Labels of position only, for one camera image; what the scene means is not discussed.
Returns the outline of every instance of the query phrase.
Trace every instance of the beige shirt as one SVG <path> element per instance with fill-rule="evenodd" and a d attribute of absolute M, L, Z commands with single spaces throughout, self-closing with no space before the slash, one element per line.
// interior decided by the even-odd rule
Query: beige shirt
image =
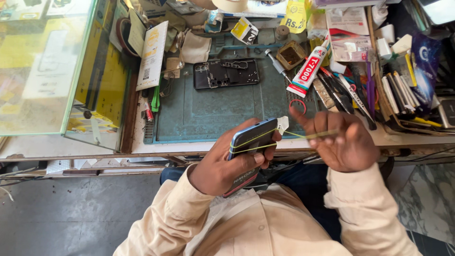
<path fill-rule="evenodd" d="M 377 164 L 356 173 L 329 169 L 324 201 L 339 212 L 342 245 L 282 185 L 209 208 L 214 197 L 188 181 L 193 167 L 161 186 L 114 256 L 421 255 L 396 218 L 398 206 Z"/>

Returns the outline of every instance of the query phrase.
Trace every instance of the yellow rubber band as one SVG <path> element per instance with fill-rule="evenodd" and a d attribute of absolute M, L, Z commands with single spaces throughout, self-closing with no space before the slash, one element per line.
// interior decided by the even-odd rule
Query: yellow rubber band
<path fill-rule="evenodd" d="M 256 138 L 253 138 L 251 140 L 248 140 L 247 142 L 243 143 L 243 144 L 240 144 L 238 146 L 232 146 L 232 142 L 231 142 L 231 148 L 238 148 L 238 147 L 241 147 L 249 142 L 252 142 L 253 140 L 255 139 L 258 139 L 266 134 L 269 134 L 275 130 L 278 130 L 277 128 L 271 130 L 271 131 L 268 131 L 264 134 L 261 134 L 259 136 L 257 136 Z M 295 135 L 295 136 L 298 136 L 298 137 L 301 137 L 301 138 L 305 138 L 305 139 L 312 139 L 312 138 L 317 138 L 317 137 L 322 137 L 322 136 L 327 136 L 327 135 L 332 135 L 332 134 L 337 134 L 338 133 L 338 130 L 330 130 L 330 131 L 327 131 L 327 132 L 321 132 L 321 133 L 315 133 L 315 134 L 311 134 L 311 135 L 308 135 L 308 136 L 302 136 L 302 135 L 299 135 L 299 134 L 295 134 L 295 133 L 292 133 L 292 132 L 287 132 L 287 131 L 284 131 L 285 133 L 289 133 L 289 134 L 292 134 L 292 135 Z M 246 150 L 242 150 L 242 151 L 237 151 L 237 152 L 232 152 L 231 148 L 229 149 L 229 152 L 231 154 L 237 154 L 237 153 L 242 153 L 242 152 L 247 152 L 247 151 L 250 151 L 250 150 L 255 150 L 255 149 L 259 149 L 259 148 L 266 148 L 266 147 L 271 147 L 271 146 L 275 146 L 277 145 L 276 143 L 273 143 L 273 144 L 269 144 L 269 145 L 265 145 L 265 146 L 261 146 L 261 147 L 257 147 L 257 148 L 249 148 L 249 149 L 246 149 Z"/>

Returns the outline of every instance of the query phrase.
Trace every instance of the man's left hand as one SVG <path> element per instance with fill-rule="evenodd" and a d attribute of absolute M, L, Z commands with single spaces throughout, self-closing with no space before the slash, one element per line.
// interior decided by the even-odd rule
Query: man's left hand
<path fill-rule="evenodd" d="M 252 118 L 223 133 L 207 155 L 189 174 L 188 179 L 191 185 L 204 194 L 222 195 L 231 188 L 234 179 L 240 174 L 258 166 L 263 169 L 267 168 L 268 163 L 273 159 L 276 146 L 267 147 L 264 155 L 261 153 L 241 154 L 228 161 L 230 144 L 234 134 L 260 121 L 258 118 Z M 272 140 L 271 143 L 281 140 L 278 131 L 274 132 Z"/>

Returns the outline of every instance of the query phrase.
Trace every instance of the blue smartphone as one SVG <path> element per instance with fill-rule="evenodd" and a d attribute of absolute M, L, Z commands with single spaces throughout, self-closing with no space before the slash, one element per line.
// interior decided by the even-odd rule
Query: blue smartphone
<path fill-rule="evenodd" d="M 252 125 L 248 128 L 245 128 L 241 131 L 238 131 L 234 134 L 234 137 L 231 141 L 231 148 L 228 156 L 228 160 L 235 158 L 240 154 L 245 153 L 263 153 L 266 148 L 251 149 L 249 151 L 235 153 L 236 151 L 244 151 L 250 148 L 257 148 L 261 146 L 269 145 L 272 141 L 272 136 L 275 128 L 278 125 L 278 120 L 276 118 L 269 118 L 262 122 L 259 122 L 255 125 Z M 235 178 L 234 183 L 231 188 L 223 194 L 223 198 L 227 198 L 235 192 L 239 191 L 246 185 L 252 183 L 259 172 L 260 167 L 257 167 L 253 170 L 250 170 L 246 173 L 243 173 Z"/>

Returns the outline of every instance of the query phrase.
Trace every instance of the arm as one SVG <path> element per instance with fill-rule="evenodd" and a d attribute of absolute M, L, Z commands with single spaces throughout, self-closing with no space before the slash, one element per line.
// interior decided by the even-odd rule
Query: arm
<path fill-rule="evenodd" d="M 268 147 L 264 155 L 241 154 L 227 161 L 234 134 L 259 121 L 252 118 L 228 130 L 199 164 L 187 168 L 178 182 L 164 182 L 144 217 L 133 223 L 114 256 L 182 255 L 186 244 L 203 228 L 212 199 L 228 191 L 240 174 L 258 166 L 267 168 L 273 159 L 276 147 Z M 279 141 L 281 135 L 275 131 L 272 139 Z"/>
<path fill-rule="evenodd" d="M 144 217 L 133 223 L 114 256 L 182 254 L 186 243 L 201 231 L 214 198 L 189 183 L 187 174 L 194 167 L 188 167 L 178 182 L 164 182 Z"/>
<path fill-rule="evenodd" d="M 347 113 L 317 112 L 307 119 L 290 111 L 308 135 L 338 131 L 309 144 L 329 166 L 324 201 L 339 212 L 343 245 L 356 256 L 420 255 L 396 218 L 397 204 L 376 163 L 379 149 L 362 121 Z"/>
<path fill-rule="evenodd" d="M 398 206 L 384 185 L 378 164 L 352 173 L 329 168 L 328 208 L 340 215 L 341 240 L 353 255 L 421 255 L 398 221 Z"/>

